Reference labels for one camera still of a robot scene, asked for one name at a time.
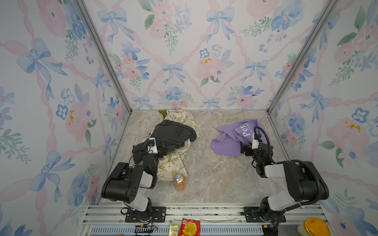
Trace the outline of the purple cloth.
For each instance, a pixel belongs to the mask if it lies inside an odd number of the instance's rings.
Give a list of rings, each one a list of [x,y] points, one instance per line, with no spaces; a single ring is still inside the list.
[[[242,155],[241,144],[253,145],[256,126],[267,132],[257,119],[220,126],[217,130],[222,134],[211,141],[211,148],[218,155],[239,157]]]

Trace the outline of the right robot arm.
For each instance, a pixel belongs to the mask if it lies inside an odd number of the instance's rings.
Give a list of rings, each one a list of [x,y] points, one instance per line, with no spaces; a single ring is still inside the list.
[[[282,178],[286,188],[278,194],[263,198],[259,207],[245,207],[240,214],[247,222],[262,222],[263,229],[276,233],[285,221],[285,213],[312,205],[329,197],[329,189],[311,161],[273,160],[273,147],[267,133],[254,127],[250,145],[240,144],[240,151],[252,157],[252,167],[261,178]]]

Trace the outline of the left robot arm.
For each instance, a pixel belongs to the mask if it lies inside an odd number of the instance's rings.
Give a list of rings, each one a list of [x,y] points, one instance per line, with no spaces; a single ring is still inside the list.
[[[121,214],[127,223],[163,223],[166,207],[152,206],[152,200],[139,193],[140,188],[153,189],[158,180],[158,161],[166,147],[148,143],[142,148],[142,164],[119,162],[105,181],[101,197],[125,206]]]

